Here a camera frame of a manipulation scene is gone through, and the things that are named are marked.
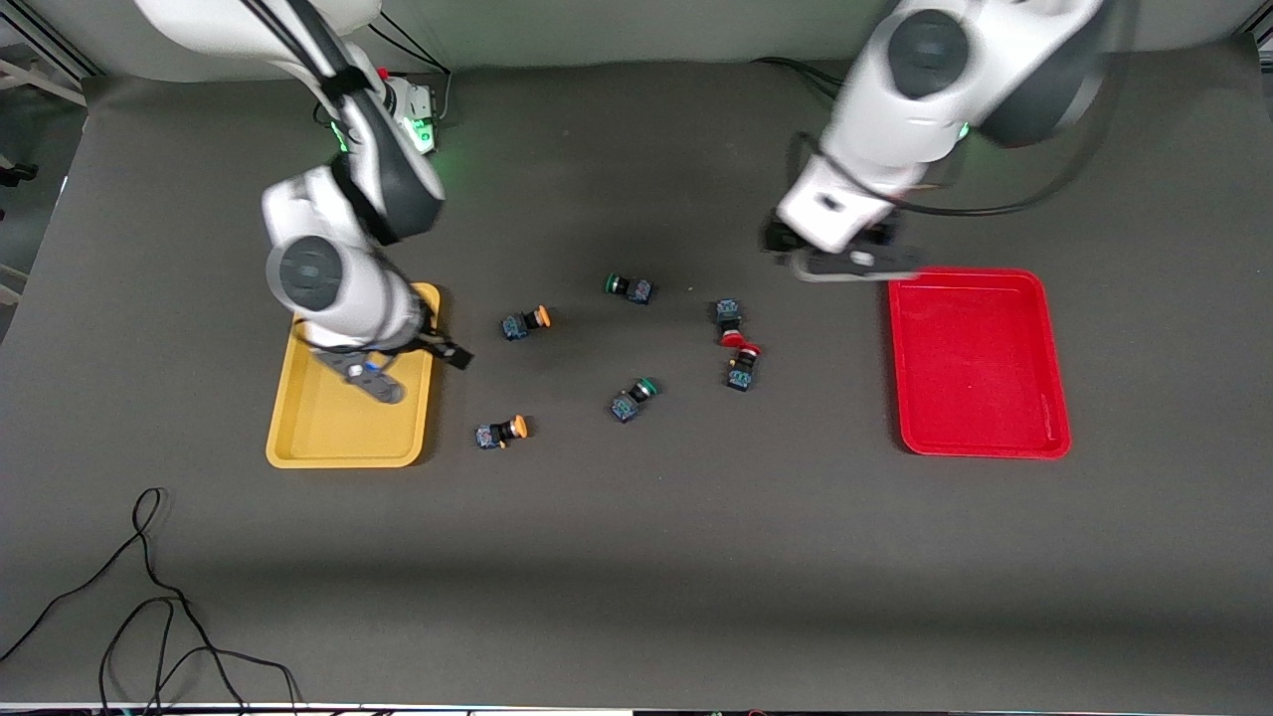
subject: yellow tray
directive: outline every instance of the yellow tray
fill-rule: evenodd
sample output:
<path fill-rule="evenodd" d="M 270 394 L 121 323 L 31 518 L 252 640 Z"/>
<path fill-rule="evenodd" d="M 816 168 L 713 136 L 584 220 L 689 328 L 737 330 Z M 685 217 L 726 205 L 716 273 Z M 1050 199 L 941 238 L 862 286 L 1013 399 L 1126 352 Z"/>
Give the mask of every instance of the yellow tray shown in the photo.
<path fill-rule="evenodd" d="M 438 289 L 426 283 L 414 285 L 433 308 L 437 327 L 442 308 Z M 424 447 L 432 371 L 429 353 L 401 354 L 388 375 L 402 385 L 406 396 L 388 405 L 345 383 L 290 331 L 265 456 L 284 469 L 410 465 Z"/>

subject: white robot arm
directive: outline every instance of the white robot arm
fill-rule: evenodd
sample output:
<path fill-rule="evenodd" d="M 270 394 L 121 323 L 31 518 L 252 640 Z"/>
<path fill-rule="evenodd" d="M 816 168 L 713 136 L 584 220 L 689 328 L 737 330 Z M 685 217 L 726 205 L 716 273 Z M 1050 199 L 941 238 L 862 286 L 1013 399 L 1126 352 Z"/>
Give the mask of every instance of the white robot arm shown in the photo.
<path fill-rule="evenodd" d="M 274 246 L 270 288 L 304 319 L 316 357 L 386 403 L 401 400 L 402 389 L 367 361 L 373 350 L 429 350 L 467 366 L 471 354 L 432 329 L 428 304 L 381 251 L 428 231 L 443 191 L 410 121 L 428 103 L 425 90 L 382 79 L 362 48 L 340 38 L 370 22 L 379 0 L 135 1 L 191 50 L 283 68 L 342 124 L 348 153 L 269 187 L 261 200 Z"/>
<path fill-rule="evenodd" d="M 1006 147 L 1073 124 L 1101 83 L 1109 15 L 1105 0 L 901 0 L 845 79 L 778 218 L 840 254 L 965 124 Z"/>

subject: white wall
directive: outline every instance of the white wall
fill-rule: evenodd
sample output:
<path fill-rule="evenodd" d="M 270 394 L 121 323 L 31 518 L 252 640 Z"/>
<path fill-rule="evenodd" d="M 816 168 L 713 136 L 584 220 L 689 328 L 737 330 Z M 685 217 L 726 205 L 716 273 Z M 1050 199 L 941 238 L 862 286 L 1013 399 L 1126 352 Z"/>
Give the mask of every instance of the white wall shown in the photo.
<path fill-rule="evenodd" d="M 151 28 L 131 0 L 27 0 L 107 71 L 199 82 L 280 76 L 205 57 Z M 1129 0 L 1109 0 L 1127 3 Z M 1137 48 L 1198 45 L 1232 32 L 1260 0 L 1141 0 Z M 854 54 L 885 0 L 384 0 L 384 9 L 456 69 L 629 60 L 743 61 Z M 421 65 L 369 31 L 372 60 Z"/>

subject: table surface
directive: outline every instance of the table surface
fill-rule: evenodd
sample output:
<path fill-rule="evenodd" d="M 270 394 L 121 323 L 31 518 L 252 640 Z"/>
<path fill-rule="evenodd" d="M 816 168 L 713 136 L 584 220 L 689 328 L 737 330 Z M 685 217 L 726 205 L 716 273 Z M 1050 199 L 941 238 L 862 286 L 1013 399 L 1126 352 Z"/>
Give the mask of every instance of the table surface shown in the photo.
<path fill-rule="evenodd" d="M 160 573 L 214 640 L 309 701 L 778 710 L 1273 711 L 1273 127 L 1254 47 L 1138 56 L 1111 134 L 1051 201 L 911 218 L 932 264 L 1046 284 L 1074 434 L 1057 462 L 920 457 L 896 434 L 883 290 L 757 251 L 792 132 L 827 107 L 760 65 L 457 76 L 437 229 L 392 248 L 477 358 L 439 375 L 423 464 L 279 471 L 288 330 L 261 190 L 326 159 L 288 83 L 93 88 L 0 348 L 0 634 L 169 489 Z M 1076 145 L 969 147 L 978 205 Z M 659 285 L 649 307 L 610 271 Z M 766 353 L 721 385 L 708 302 Z M 538 303 L 554 326 L 509 344 Z M 665 392 L 628 426 L 615 391 Z M 472 445 L 524 413 L 535 436 Z M 9 701 L 92 701 L 153 594 L 130 554 L 0 666 Z M 145 699 L 162 618 L 120 645 Z M 179 645 L 191 643 L 187 629 Z M 181 696 L 225 701 L 206 662 Z M 278 674 L 234 668 L 253 701 Z"/>

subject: red tray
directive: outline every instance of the red tray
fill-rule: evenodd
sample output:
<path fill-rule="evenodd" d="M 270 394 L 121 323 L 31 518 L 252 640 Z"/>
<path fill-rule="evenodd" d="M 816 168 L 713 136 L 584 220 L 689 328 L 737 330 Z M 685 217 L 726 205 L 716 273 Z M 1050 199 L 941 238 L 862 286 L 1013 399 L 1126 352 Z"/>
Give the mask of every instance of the red tray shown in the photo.
<path fill-rule="evenodd" d="M 1043 282 L 925 269 L 889 284 L 901 437 L 920 455 L 1057 460 L 1069 419 Z"/>

